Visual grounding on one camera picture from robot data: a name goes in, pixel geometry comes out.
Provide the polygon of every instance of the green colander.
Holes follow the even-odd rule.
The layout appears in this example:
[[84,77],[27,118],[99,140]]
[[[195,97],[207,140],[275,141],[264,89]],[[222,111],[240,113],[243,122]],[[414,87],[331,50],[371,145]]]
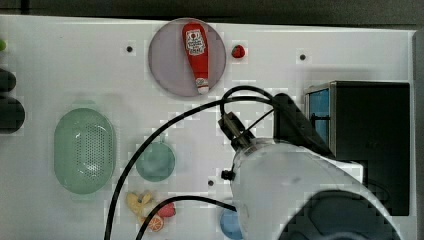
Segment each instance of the green colander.
[[60,184],[76,194],[102,188],[115,168],[113,127],[88,108],[70,111],[54,133],[54,171]]

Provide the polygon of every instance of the black container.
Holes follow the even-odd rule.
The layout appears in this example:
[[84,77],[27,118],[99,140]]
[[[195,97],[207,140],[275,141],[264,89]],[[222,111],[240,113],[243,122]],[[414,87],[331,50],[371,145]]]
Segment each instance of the black container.
[[16,77],[0,68],[0,92],[9,92],[16,86]]
[[22,104],[11,97],[0,96],[0,133],[13,133],[21,128],[25,120]]
[[334,81],[309,88],[305,103],[336,160],[363,165],[364,185],[392,216],[408,216],[409,84]]

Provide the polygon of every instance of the round plate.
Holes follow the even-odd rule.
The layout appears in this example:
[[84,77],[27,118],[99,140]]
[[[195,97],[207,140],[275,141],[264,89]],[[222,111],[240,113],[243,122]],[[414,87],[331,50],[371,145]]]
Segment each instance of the round plate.
[[185,24],[197,22],[205,29],[209,47],[209,89],[224,73],[225,47],[219,34],[207,23],[180,18],[163,26],[149,47],[149,67],[155,80],[167,91],[184,97],[198,96],[193,71],[184,51],[181,31]]

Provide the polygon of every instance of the ketchup label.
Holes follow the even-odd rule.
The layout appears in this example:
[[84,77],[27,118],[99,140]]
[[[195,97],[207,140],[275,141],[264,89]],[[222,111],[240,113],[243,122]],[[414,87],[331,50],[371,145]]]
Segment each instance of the ketchup label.
[[190,55],[197,56],[205,52],[205,42],[203,41],[200,29],[186,32],[186,48]]

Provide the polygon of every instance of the black cable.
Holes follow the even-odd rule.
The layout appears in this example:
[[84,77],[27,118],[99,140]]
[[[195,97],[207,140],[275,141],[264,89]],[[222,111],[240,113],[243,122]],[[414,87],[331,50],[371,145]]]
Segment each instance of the black cable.
[[179,202],[179,201],[186,201],[186,200],[193,200],[193,201],[201,201],[201,202],[207,202],[210,204],[215,204],[217,206],[229,209],[231,211],[236,211],[236,208],[234,206],[231,206],[229,204],[220,202],[220,201],[216,201],[210,198],[205,198],[205,197],[199,197],[199,196],[179,196],[179,197],[172,197],[169,199],[166,199],[165,201],[159,203],[159,205],[157,205],[150,213],[149,216],[147,216],[147,218],[144,220],[143,224],[141,225],[140,231],[138,231],[137,234],[137,238],[136,240],[140,240],[143,235],[144,232],[146,231],[147,227],[149,226],[149,222],[150,220],[152,220],[153,216],[155,216],[155,214],[162,208],[164,207],[166,204],[172,203],[172,202]]
[[[260,88],[257,88],[257,87],[253,87],[253,86],[238,86],[238,87],[233,87],[230,90],[228,90],[224,94],[224,96],[222,96],[222,100],[227,99],[229,96],[231,96],[231,94],[233,94],[235,92],[244,91],[244,90],[259,93],[259,94],[262,94],[263,96],[265,96],[266,98],[268,98],[271,101],[274,100],[274,97],[270,93],[268,93],[267,91],[265,91],[263,89],[260,89]],[[225,109],[224,109],[224,104],[223,103],[219,105],[219,110],[221,112],[221,116],[225,114]]]
[[258,124],[260,121],[262,121],[262,119],[266,118],[266,116],[268,116],[272,112],[274,112],[274,109],[269,110],[267,113],[265,113],[264,115],[262,115],[262,117],[258,118],[258,120],[256,120],[252,125],[250,125],[250,127],[248,127],[246,130],[244,130],[243,133],[246,132],[246,131],[249,131],[250,129],[252,129],[256,124]]
[[250,125],[250,127],[248,127],[246,130],[244,130],[240,134],[240,136],[236,137],[235,139],[244,137],[244,135],[246,135],[250,131],[250,129],[252,129],[256,124],[258,124],[260,121],[262,121],[264,118],[266,118],[266,116],[268,116],[272,112],[274,112],[274,109],[269,110],[267,113],[265,113],[264,115],[262,115],[262,117],[258,118],[258,120],[256,120],[252,125]]
[[112,233],[112,223],[113,218],[115,215],[115,209],[116,204],[118,202],[119,194],[121,192],[122,186],[125,183],[125,179],[127,178],[129,172],[131,171],[131,168],[134,166],[137,159],[140,157],[141,153],[147,148],[147,146],[152,143],[152,141],[158,137],[163,131],[165,131],[167,128],[172,126],[173,124],[177,123],[178,121],[181,121],[182,119],[191,116],[195,113],[198,113],[200,111],[203,111],[205,109],[220,105],[220,104],[226,104],[230,102],[240,102],[240,101],[256,101],[261,103],[266,103],[269,105],[272,105],[274,108],[282,109],[278,102],[266,100],[260,97],[252,97],[252,96],[242,96],[242,97],[234,97],[234,98],[227,98],[227,99],[221,99],[217,101],[213,101],[210,103],[206,103],[202,106],[199,106],[197,108],[193,108],[185,113],[182,113],[181,115],[178,115],[177,117],[171,119],[166,124],[162,125],[160,128],[158,128],[152,135],[150,135],[149,138],[147,138],[146,141],[138,148],[138,150],[134,153],[131,160],[128,162],[127,166],[124,168],[124,171],[122,172],[121,176],[119,177],[118,183],[116,184],[115,191],[112,196],[112,200],[109,207],[109,212],[107,216],[107,222],[106,222],[106,228],[105,228],[105,236],[104,240],[110,240],[110,236]]

